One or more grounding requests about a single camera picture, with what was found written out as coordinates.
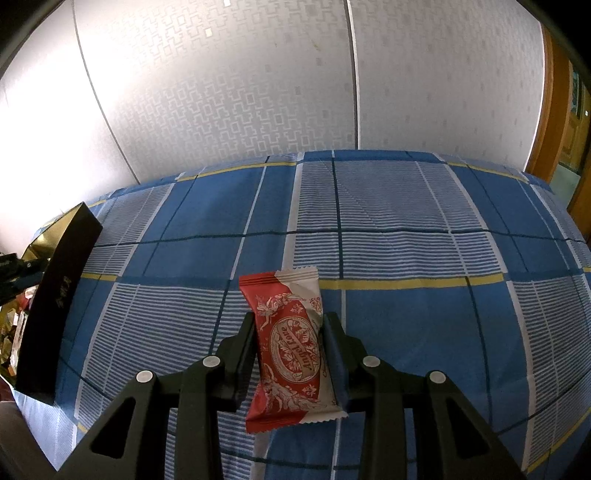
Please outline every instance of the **yellow stripe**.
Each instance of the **yellow stripe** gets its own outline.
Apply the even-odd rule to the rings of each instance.
[[[470,285],[488,285],[504,280],[502,273],[483,277],[470,277]],[[465,287],[464,277],[456,278],[408,278],[405,280],[328,280],[319,281],[325,290],[406,290],[409,288]]]
[[[245,168],[292,167],[296,164],[297,164],[297,162],[295,162],[295,161],[278,161],[278,162],[273,162],[273,163],[253,163],[252,165],[241,165],[239,167],[229,167],[229,168],[223,168],[221,170],[216,170],[216,171],[208,171],[207,173],[200,173],[198,175],[198,177],[199,178],[208,177],[210,175],[215,175],[216,173],[224,173],[227,171],[234,171],[234,170],[243,170]]]
[[[564,435],[562,435],[561,438],[559,438],[558,442],[556,442],[555,444],[552,445],[552,447],[550,447],[550,451],[546,452],[545,454],[543,454],[540,458],[538,458],[534,463],[532,463],[528,468],[527,468],[527,473],[531,473],[533,472],[536,468],[538,468],[540,465],[542,465],[542,463],[544,463],[546,461],[546,459],[552,454],[554,453],[556,450],[558,450],[562,444],[564,442],[566,442],[566,440],[574,433],[574,431],[576,429],[578,429],[582,423],[587,419],[587,417],[589,416],[589,414],[591,413],[591,408],[589,408],[581,418],[578,419],[577,423],[575,423],[568,432],[566,432]]]
[[[585,421],[585,419],[589,416],[589,413],[591,413],[591,408],[588,409],[584,415],[579,418],[579,420],[577,421],[577,423],[575,423],[568,432],[566,432],[564,435],[562,435],[562,437],[558,440],[558,442],[556,442],[555,444],[552,445],[552,448],[550,449],[550,451],[552,453],[554,453],[556,450],[558,450],[560,448],[560,446],[566,442],[566,439],[569,438],[576,429],[578,429],[581,424]]]
[[[528,468],[527,468],[527,473],[531,473],[533,472],[536,468],[538,468],[542,463],[544,463],[548,457],[550,456],[550,452],[546,452],[545,454],[543,454],[540,458],[538,458],[534,463],[532,463]]]
[[[470,280],[470,285],[489,285],[491,283],[505,281],[502,273],[484,275],[483,277],[468,277],[468,279]]]
[[[106,202],[106,200],[99,200],[98,202],[91,203],[91,204],[88,206],[88,208],[91,208],[91,207],[96,207],[97,205],[100,205],[101,203],[105,203],[105,202]]]
[[[100,273],[83,273],[81,275],[82,278],[91,278],[92,280],[105,280],[105,281],[115,281],[117,280],[117,275],[101,275]]]
[[[458,163],[458,162],[453,162],[453,161],[449,161],[449,162],[447,162],[447,164],[453,165],[455,167],[470,167],[472,170],[480,170],[480,171],[485,171],[487,173],[494,173],[496,175],[501,175],[503,177],[509,177],[510,179],[516,179],[516,180],[522,181],[523,183],[529,183],[528,180],[526,180],[522,177],[518,177],[516,175],[511,175],[510,173],[505,173],[503,171],[491,170],[489,168],[475,167],[474,165],[469,165],[469,164],[465,164],[465,163]]]
[[[92,280],[99,280],[100,279],[100,273],[83,273],[81,275],[81,278],[90,278]]]
[[[177,182],[179,181],[186,181],[186,180],[195,180],[197,178],[196,175],[191,175],[190,177],[181,177],[177,180]]]

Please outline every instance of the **bed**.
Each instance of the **bed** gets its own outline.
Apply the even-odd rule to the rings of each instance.
[[[531,175],[316,151],[186,171],[89,206],[103,232],[67,319],[55,405],[17,394],[56,468],[138,371],[185,369],[238,331],[240,275],[305,265],[347,334],[401,371],[444,371],[529,478],[559,478],[590,430],[591,254]],[[219,416],[226,479],[357,478],[362,414],[249,435],[257,381],[255,366],[240,411]],[[168,478],[175,428],[173,410]],[[412,479],[412,447],[407,457]]]

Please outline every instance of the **wooden door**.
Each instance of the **wooden door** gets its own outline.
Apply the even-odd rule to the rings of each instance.
[[[566,132],[562,145],[562,151],[558,162],[569,170],[581,175],[583,167],[583,153],[587,133],[589,132],[589,115],[591,111],[591,95],[579,78],[579,74],[573,70],[569,62],[572,78],[571,107],[566,125]]]

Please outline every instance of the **wooden door frame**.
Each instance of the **wooden door frame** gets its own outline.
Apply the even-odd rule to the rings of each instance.
[[[550,183],[564,144],[573,95],[573,66],[542,25],[544,93],[540,121],[525,171]]]

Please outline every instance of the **black bracket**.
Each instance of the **black bracket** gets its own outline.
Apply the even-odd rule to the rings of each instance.
[[[324,315],[324,347],[339,404],[365,412],[360,480],[407,478],[404,409],[413,410],[419,480],[523,480],[525,475],[449,377],[398,372]]]
[[[163,478],[171,408],[178,408],[175,478],[222,480],[217,412],[239,408],[255,355],[254,315],[247,313],[238,334],[224,339],[215,355],[184,372],[138,373],[66,459],[56,480]]]

